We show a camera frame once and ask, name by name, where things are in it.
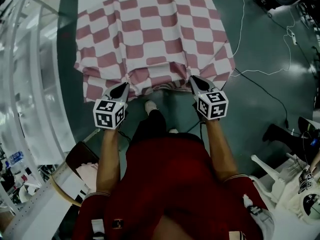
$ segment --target shoe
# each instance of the shoe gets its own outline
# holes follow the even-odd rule
[[[152,110],[158,110],[156,103],[154,103],[152,100],[148,100],[144,104],[144,109],[145,109],[145,112],[148,114],[148,116]]]
[[[270,124],[270,126],[268,127],[268,129],[266,130],[265,134],[262,137],[262,141],[263,142],[266,142],[266,141],[271,141],[272,142],[273,141],[272,136],[273,136],[274,127],[276,127],[275,124],[273,124],[273,123]]]
[[[169,131],[169,133],[170,133],[170,134],[178,134],[179,132],[178,132],[177,129],[171,129],[171,130]]]

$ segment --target floor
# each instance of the floor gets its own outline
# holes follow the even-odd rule
[[[232,50],[235,51],[239,40],[243,1],[213,0],[213,2],[221,15]],[[59,12],[63,16],[59,19],[60,28],[57,35],[61,90],[76,142],[83,140],[96,129],[92,114],[94,104],[83,102],[83,75],[73,68],[76,60],[77,3],[78,0],[60,1]],[[311,62],[314,56],[311,47],[316,44],[315,35],[302,24],[294,7],[291,8],[291,12],[296,21],[295,27],[292,28],[296,40]],[[280,8],[272,14],[273,19],[285,27],[293,24],[288,8]],[[286,31],[274,24],[253,0],[245,0],[241,43],[234,57],[238,70],[272,73],[279,69],[287,69],[289,50],[283,40],[285,33]],[[312,118],[316,81],[299,47],[293,45],[291,38],[288,38],[287,42],[291,50],[289,71],[281,71],[270,76],[259,72],[247,72],[245,75],[284,103],[288,111],[289,127],[298,132],[298,117]],[[272,167],[277,167],[286,159],[285,153],[288,149],[284,145],[262,142],[262,136],[269,124],[274,123],[284,127],[284,108],[241,75],[230,77],[223,90],[229,99],[229,108],[227,117],[220,123],[239,170],[260,177],[264,173],[251,161],[252,154],[256,154]],[[129,137],[133,136],[139,121],[146,118],[144,102],[149,99],[158,105],[166,119],[168,129],[177,128],[180,132],[186,132],[199,120],[192,107],[194,99],[191,93],[161,90],[129,102],[128,116],[121,129]],[[206,127],[204,126],[202,130],[204,143],[208,148]],[[191,133],[199,136],[199,125]],[[100,153],[102,136],[101,131],[87,143],[97,155]],[[122,136],[119,138],[123,176],[128,143]]]

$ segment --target person in red shirt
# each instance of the person in red shirt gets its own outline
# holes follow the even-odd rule
[[[219,121],[205,122],[209,156],[196,135],[167,132],[154,102],[145,110],[122,180],[118,130],[104,132],[96,192],[84,199],[72,239],[264,239],[244,196],[267,207],[250,178],[239,174]]]

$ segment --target white shoe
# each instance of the white shoe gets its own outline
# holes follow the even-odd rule
[[[152,100],[148,100],[144,104],[145,112],[149,115],[152,110],[158,110],[156,103],[154,103]]]
[[[178,134],[179,132],[178,132],[177,129],[171,129],[171,130],[169,131],[169,133],[170,133],[170,134]]]

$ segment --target pink and white tablecloth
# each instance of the pink and white tablecloth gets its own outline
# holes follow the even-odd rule
[[[130,99],[190,91],[191,75],[221,88],[235,68],[212,0],[106,0],[78,15],[76,43],[85,101],[126,81]]]

